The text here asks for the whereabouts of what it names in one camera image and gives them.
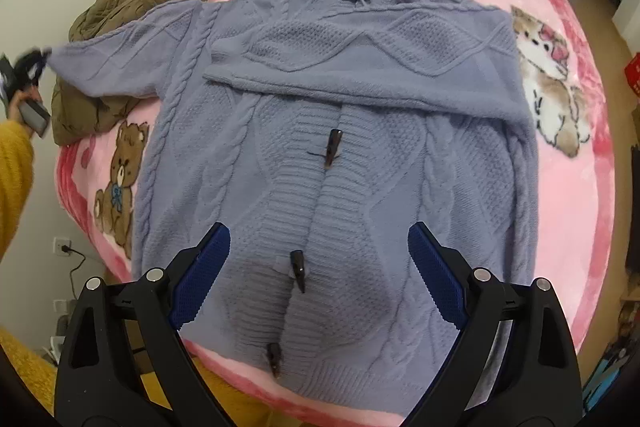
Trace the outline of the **yellow sweater left forearm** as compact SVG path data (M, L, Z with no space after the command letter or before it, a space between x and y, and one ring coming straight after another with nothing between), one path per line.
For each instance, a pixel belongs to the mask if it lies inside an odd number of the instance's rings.
M16 121L1 124L0 168L0 254L4 255L18 229L34 181L32 140Z

